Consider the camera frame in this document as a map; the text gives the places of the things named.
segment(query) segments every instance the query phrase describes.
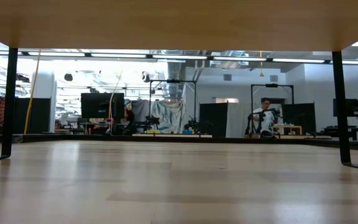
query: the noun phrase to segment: black monitor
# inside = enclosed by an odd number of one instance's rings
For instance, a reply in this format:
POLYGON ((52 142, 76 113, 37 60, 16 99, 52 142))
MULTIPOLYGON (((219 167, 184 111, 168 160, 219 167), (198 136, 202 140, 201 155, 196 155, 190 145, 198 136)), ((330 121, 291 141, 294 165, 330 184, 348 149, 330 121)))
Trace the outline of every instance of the black monitor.
MULTIPOLYGON (((82 118, 108 118, 111 93, 82 93, 82 118)), ((111 101, 111 115, 113 118, 124 117, 124 94, 114 93, 111 101)))
MULTIPOLYGON (((336 99, 334 99, 334 116, 337 116, 336 99)), ((346 116, 358 117, 358 99, 346 99, 346 116)))
POLYGON ((316 132, 316 114, 314 103, 282 105, 283 122, 302 126, 302 134, 316 132))

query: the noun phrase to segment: cable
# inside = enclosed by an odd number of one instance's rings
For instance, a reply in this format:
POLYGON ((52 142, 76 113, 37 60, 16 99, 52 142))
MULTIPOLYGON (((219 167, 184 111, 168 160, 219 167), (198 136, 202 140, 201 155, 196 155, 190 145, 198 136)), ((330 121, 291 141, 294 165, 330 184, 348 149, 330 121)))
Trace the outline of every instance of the cable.
POLYGON ((122 70, 121 70, 121 72, 119 73, 119 77, 118 77, 118 81, 117 81, 116 87, 113 89, 113 91, 112 91, 112 93, 111 93, 111 97, 110 97, 110 103, 109 103, 109 119, 110 119, 109 128, 110 128, 110 135, 111 135, 111 128, 112 128, 112 123, 111 123, 111 119, 112 119, 112 117, 111 117, 111 101, 112 101, 112 96, 114 95, 114 92, 115 92, 116 89, 117 89, 119 80, 121 79, 121 75, 122 75, 122 70))
POLYGON ((29 125, 29 117, 30 117, 30 112, 31 112, 32 97, 34 95, 35 84, 37 83, 38 68, 39 68, 39 65, 40 65, 40 57, 41 57, 41 49, 38 51, 37 68, 35 69, 34 82, 32 83, 32 86, 31 86, 31 95, 30 95, 29 107, 27 108, 27 114, 25 116, 24 134, 27 134, 27 128, 28 128, 28 125, 29 125))

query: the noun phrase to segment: man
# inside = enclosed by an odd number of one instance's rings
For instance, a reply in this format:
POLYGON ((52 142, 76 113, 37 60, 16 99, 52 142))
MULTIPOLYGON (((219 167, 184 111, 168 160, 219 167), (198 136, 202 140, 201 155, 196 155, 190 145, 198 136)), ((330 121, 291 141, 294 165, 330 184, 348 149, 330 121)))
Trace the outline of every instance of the man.
MULTIPOLYGON (((262 112, 263 110, 267 110, 270 106, 270 100, 268 98, 262 98, 262 100, 260 101, 260 108, 257 108, 256 110, 253 111, 253 113, 259 113, 262 112)), ((265 116, 262 115, 263 117, 263 121, 261 124, 262 129, 260 130, 262 131, 273 131, 272 125, 273 125, 273 121, 274 121, 274 115, 271 111, 266 111, 265 116)), ((254 114, 254 120, 255 121, 259 121, 259 114, 254 114)))

